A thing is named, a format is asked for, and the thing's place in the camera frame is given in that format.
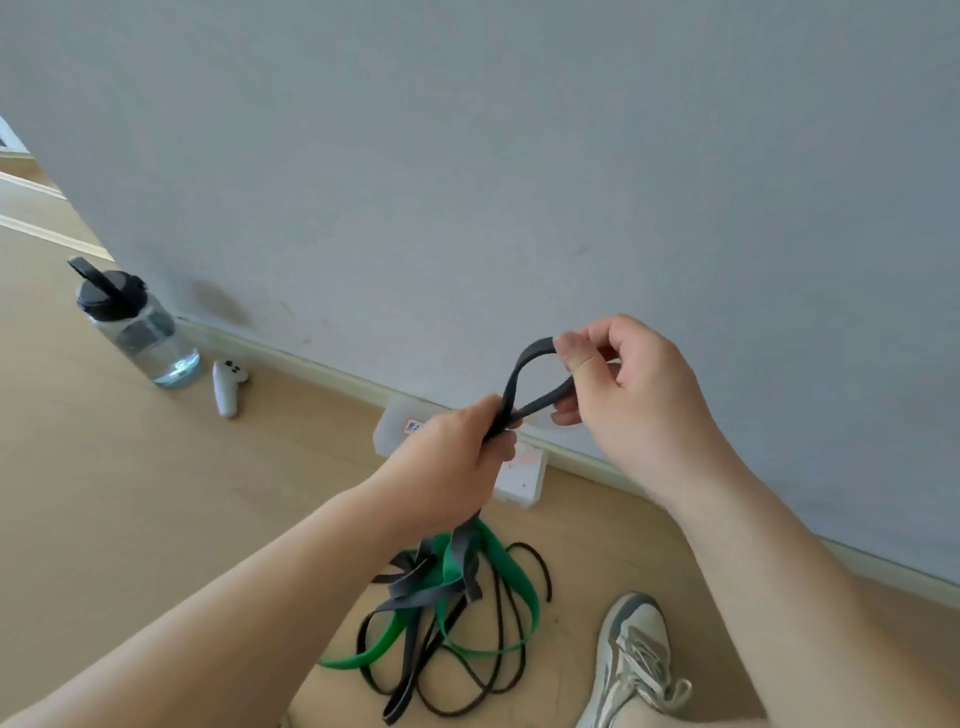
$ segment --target gray sneaker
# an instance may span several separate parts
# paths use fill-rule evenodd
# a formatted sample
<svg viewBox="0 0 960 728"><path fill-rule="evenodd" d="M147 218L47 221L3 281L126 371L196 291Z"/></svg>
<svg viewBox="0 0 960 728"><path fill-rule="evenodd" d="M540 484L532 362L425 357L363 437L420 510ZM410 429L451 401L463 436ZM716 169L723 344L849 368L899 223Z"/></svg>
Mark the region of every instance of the gray sneaker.
<svg viewBox="0 0 960 728"><path fill-rule="evenodd" d="M651 596L627 594L611 607L600 628L593 693L577 728L610 728L630 700L674 715L689 700L689 680L670 675L670 640L660 606Z"/></svg>

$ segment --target gray wall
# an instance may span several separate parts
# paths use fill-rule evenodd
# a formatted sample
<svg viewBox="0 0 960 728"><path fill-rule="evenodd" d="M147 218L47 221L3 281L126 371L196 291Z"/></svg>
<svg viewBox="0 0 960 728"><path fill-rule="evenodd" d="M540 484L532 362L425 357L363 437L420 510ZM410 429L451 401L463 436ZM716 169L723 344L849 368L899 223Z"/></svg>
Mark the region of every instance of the gray wall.
<svg viewBox="0 0 960 728"><path fill-rule="evenodd" d="M448 405L634 313L811 527L960 581L955 2L0 8L0 107L177 312Z"/></svg>

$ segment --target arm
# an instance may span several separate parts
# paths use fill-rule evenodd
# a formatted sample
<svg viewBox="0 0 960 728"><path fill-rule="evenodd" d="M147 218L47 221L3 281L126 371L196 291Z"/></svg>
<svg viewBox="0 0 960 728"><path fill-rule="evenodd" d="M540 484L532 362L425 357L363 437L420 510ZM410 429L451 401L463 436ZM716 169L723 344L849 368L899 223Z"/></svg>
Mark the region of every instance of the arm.
<svg viewBox="0 0 960 728"><path fill-rule="evenodd" d="M960 725L947 692L864 612L851 575L736 455L671 342L614 316L556 344L577 395L554 420L586 423L680 524L773 724Z"/></svg>
<svg viewBox="0 0 960 728"><path fill-rule="evenodd" d="M4 728L273 728L371 578L490 498L516 441L504 433L482 445L498 404L487 397L433 418L369 480Z"/></svg>

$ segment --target clear plastic bottle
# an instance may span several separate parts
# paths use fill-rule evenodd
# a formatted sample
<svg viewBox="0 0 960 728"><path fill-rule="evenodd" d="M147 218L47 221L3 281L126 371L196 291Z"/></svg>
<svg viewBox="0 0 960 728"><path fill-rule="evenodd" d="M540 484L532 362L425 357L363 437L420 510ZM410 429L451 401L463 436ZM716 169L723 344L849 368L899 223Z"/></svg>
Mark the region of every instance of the clear plastic bottle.
<svg viewBox="0 0 960 728"><path fill-rule="evenodd" d="M113 345L159 387L179 387L201 370L200 353L137 276L99 271L82 257L70 265L83 278L77 306Z"/></svg>

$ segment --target forearm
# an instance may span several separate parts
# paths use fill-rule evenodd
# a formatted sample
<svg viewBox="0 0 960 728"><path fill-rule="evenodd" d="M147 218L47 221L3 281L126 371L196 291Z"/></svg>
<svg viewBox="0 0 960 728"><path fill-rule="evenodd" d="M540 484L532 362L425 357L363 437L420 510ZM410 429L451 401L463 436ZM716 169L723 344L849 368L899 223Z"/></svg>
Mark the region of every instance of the forearm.
<svg viewBox="0 0 960 728"><path fill-rule="evenodd" d="M696 485L671 512L775 725L960 724L868 618L852 576L746 466Z"/></svg>
<svg viewBox="0 0 960 728"><path fill-rule="evenodd" d="M383 515L376 484L340 494L7 725L276 725L404 545Z"/></svg>

